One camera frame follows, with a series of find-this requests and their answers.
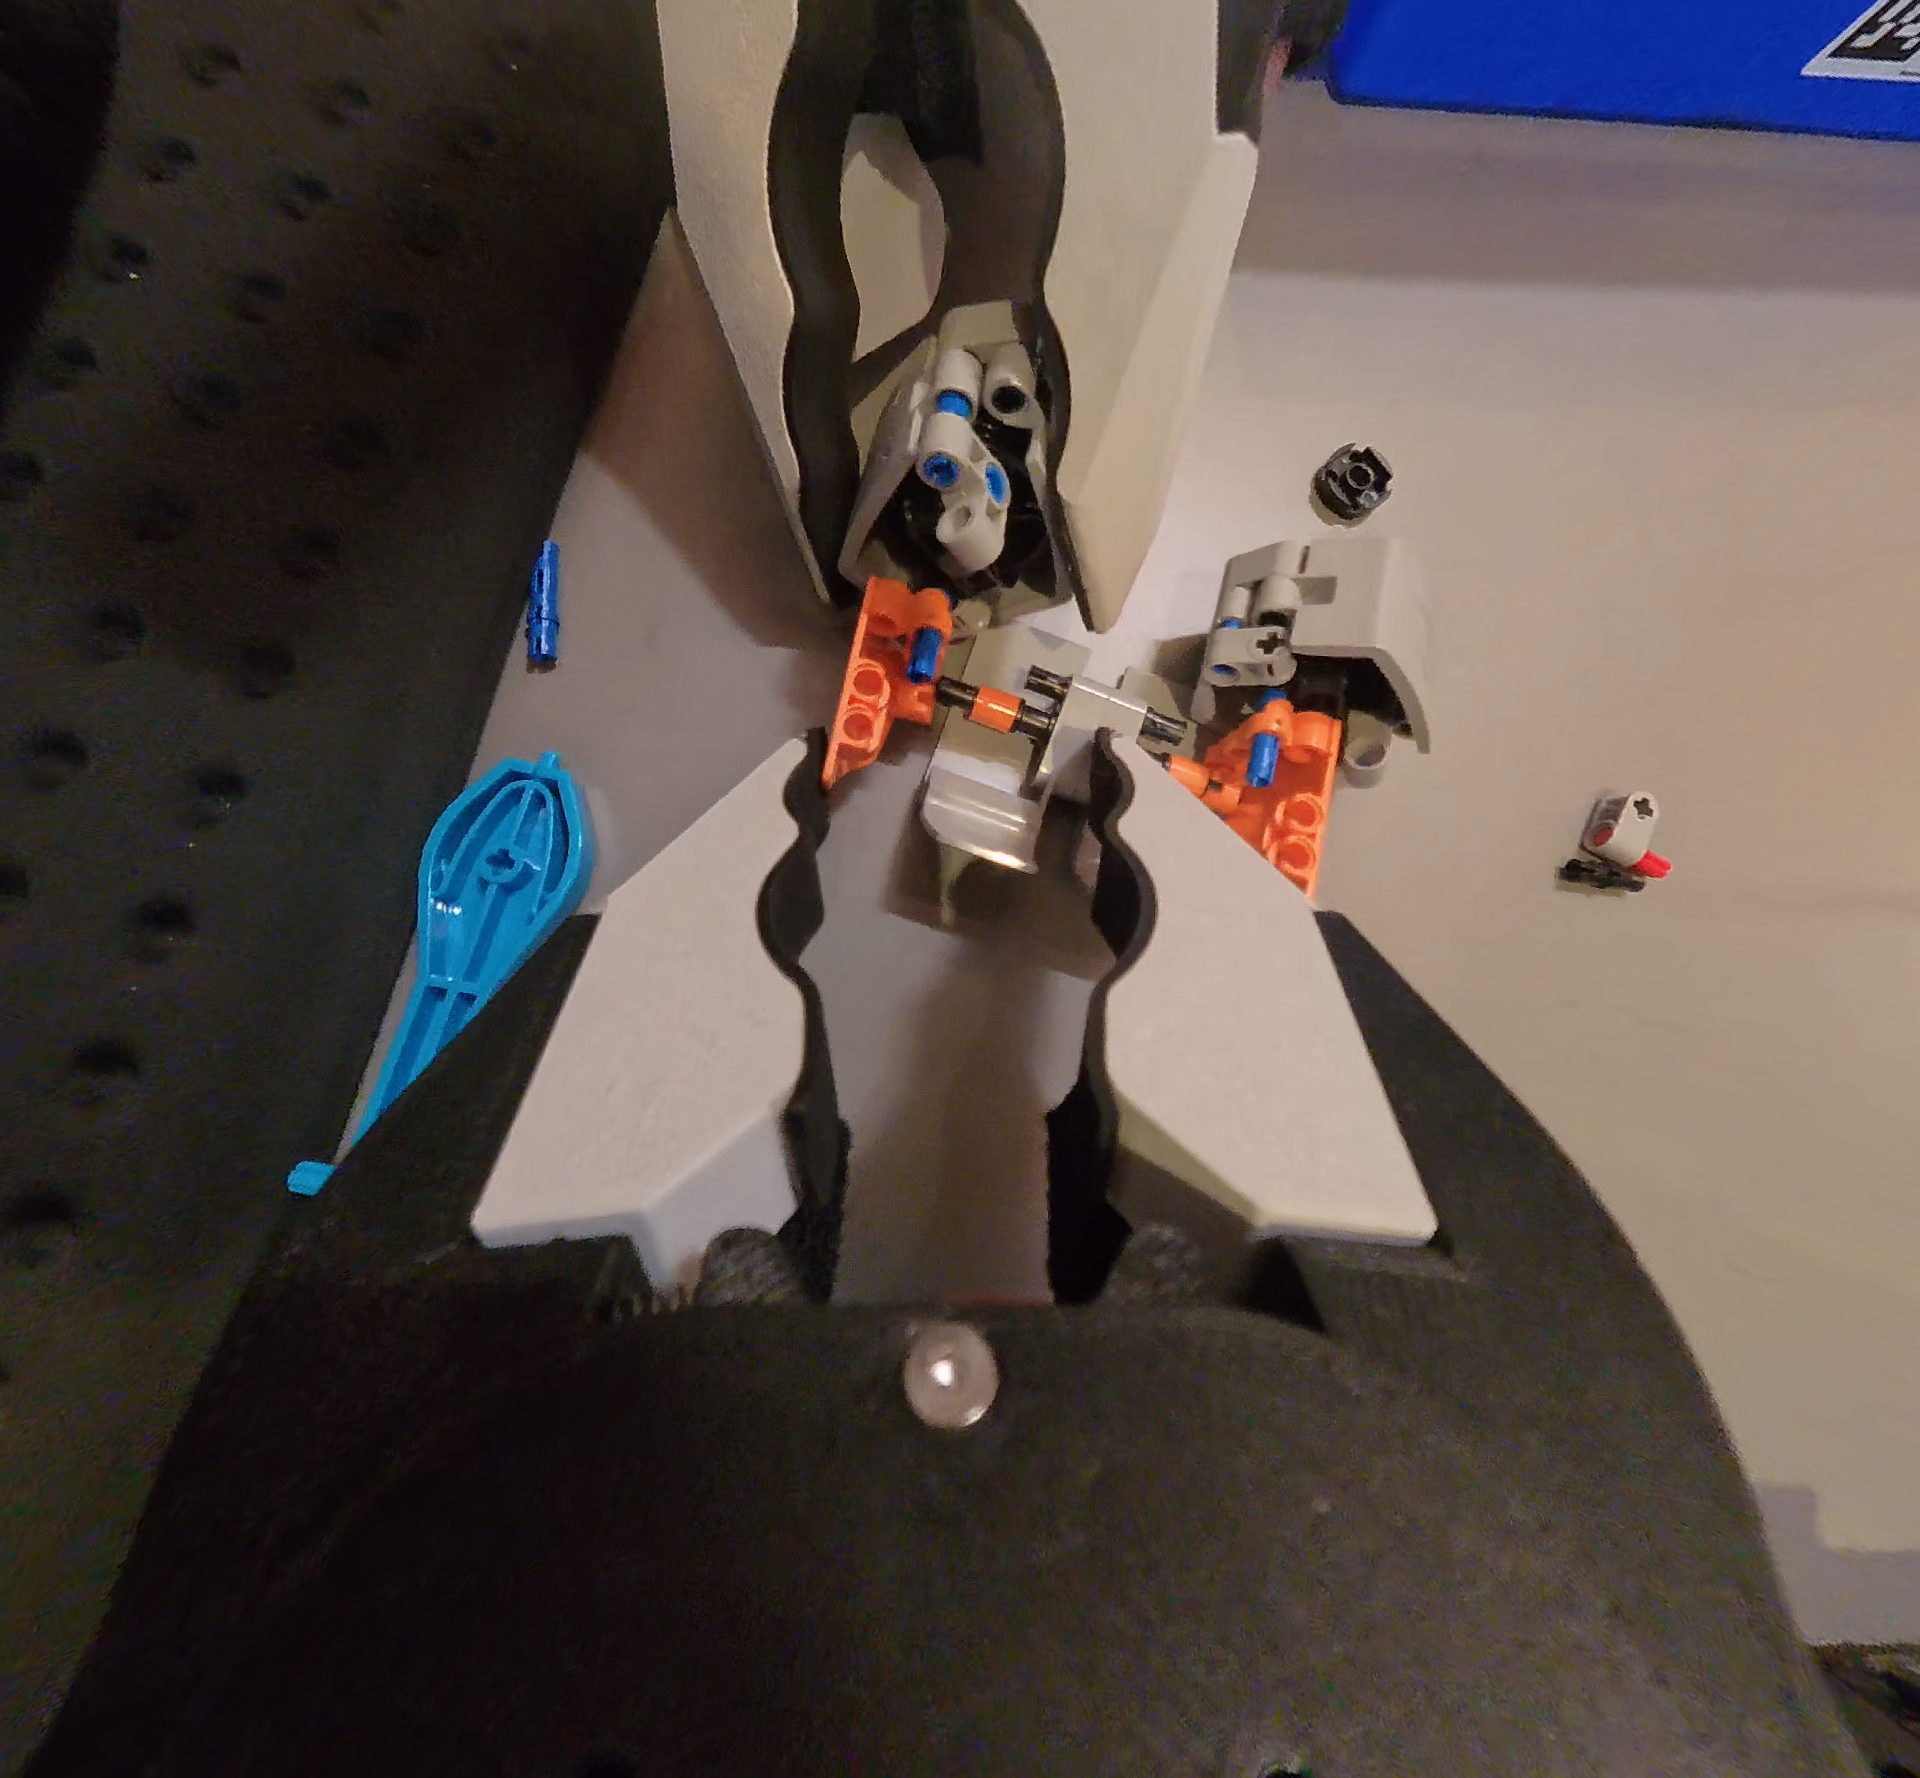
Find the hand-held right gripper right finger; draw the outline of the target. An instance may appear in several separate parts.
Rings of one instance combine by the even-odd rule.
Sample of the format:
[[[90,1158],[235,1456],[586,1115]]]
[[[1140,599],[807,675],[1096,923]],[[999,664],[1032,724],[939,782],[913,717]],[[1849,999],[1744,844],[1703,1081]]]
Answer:
[[[1093,745],[1089,827],[1110,962],[1046,1117],[1049,1292],[1101,1296],[1148,1231],[1230,1300],[1293,1240],[1434,1245],[1443,1220],[1314,904],[1112,731]]]

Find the black perforated foam pad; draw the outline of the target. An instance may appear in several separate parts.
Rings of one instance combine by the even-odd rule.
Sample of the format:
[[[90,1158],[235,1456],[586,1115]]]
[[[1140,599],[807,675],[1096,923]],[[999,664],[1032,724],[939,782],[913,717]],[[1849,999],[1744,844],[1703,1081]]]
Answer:
[[[347,1125],[664,168],[651,0],[122,0],[5,416],[5,1772]]]

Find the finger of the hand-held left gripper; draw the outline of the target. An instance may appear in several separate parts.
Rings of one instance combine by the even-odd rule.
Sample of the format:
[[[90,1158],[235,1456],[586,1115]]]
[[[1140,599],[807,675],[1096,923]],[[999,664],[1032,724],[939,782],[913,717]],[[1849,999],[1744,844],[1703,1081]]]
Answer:
[[[655,0],[677,214],[822,598],[858,456],[858,297],[840,222],[862,0]]]
[[[1218,122],[1218,0],[1016,0],[1057,99],[1044,304],[1069,416],[1055,492],[1081,614],[1114,627],[1161,523],[1257,179]]]

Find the black round brick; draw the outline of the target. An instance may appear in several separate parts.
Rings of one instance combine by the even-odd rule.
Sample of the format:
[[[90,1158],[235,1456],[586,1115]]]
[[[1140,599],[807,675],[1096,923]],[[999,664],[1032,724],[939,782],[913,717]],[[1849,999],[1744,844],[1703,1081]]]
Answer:
[[[1390,497],[1394,470],[1375,446],[1338,446],[1312,474],[1315,507],[1341,525],[1358,525]]]

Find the person's black clothing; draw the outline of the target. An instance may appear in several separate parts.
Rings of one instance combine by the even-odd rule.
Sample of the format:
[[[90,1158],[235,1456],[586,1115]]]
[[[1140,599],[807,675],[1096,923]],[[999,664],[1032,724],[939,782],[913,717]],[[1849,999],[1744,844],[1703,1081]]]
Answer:
[[[72,247],[102,149],[122,0],[3,0],[3,379]]]

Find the light blue brick separator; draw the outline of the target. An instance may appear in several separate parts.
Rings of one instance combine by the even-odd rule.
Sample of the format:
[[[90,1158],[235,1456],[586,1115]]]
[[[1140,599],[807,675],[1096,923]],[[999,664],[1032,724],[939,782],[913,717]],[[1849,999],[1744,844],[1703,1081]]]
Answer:
[[[436,820],[419,860],[416,966],[352,1146],[583,901],[586,797],[557,754],[507,757]]]

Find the tracked toy brick robot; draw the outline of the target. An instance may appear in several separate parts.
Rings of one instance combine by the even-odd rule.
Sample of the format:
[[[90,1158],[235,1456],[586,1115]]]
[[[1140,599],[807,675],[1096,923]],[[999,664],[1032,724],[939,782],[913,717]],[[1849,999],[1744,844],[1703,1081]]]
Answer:
[[[1835,1710],[1877,1776],[1917,1773],[1917,1645],[1811,1646]]]

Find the grey orange brick assembly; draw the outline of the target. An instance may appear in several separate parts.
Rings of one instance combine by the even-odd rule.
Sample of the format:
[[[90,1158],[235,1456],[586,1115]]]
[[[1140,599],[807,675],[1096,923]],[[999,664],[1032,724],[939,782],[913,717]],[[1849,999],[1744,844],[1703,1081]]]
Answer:
[[[1239,839],[1315,896],[1338,782],[1380,776],[1399,740],[1431,749],[1431,624],[1397,538],[1268,542],[1228,562],[1197,681],[1148,666],[1117,681],[1081,643],[956,616],[937,683],[921,822],[942,926],[978,865],[1032,875],[1052,803],[1090,803],[1098,735],[1133,740]]]

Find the small grey red-pinned brick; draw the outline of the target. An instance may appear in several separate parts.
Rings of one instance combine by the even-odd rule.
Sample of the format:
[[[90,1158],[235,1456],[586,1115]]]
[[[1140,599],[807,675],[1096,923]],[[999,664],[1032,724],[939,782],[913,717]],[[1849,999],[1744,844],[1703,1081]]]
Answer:
[[[1648,791],[1605,791],[1591,806],[1575,852],[1556,870],[1562,887],[1605,895],[1638,895],[1669,877],[1673,865],[1653,849],[1660,803]]]

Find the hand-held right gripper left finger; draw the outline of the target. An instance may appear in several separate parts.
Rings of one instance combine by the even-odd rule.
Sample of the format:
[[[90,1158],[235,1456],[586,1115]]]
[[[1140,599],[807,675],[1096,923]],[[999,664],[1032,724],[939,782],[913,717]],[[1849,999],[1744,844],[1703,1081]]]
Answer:
[[[832,1295],[850,1134],[804,950],[823,919],[823,735],[778,745],[596,914],[470,1217],[485,1245],[627,1236],[658,1289],[728,1231]]]

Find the grey hinged brick piece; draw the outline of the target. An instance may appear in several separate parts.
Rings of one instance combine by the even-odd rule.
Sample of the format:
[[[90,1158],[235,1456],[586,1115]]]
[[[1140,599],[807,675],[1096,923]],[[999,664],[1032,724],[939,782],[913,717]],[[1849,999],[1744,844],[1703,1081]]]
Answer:
[[[1068,601],[1052,382],[1025,302],[956,304],[893,372],[837,557],[853,581],[945,589],[988,622]]]

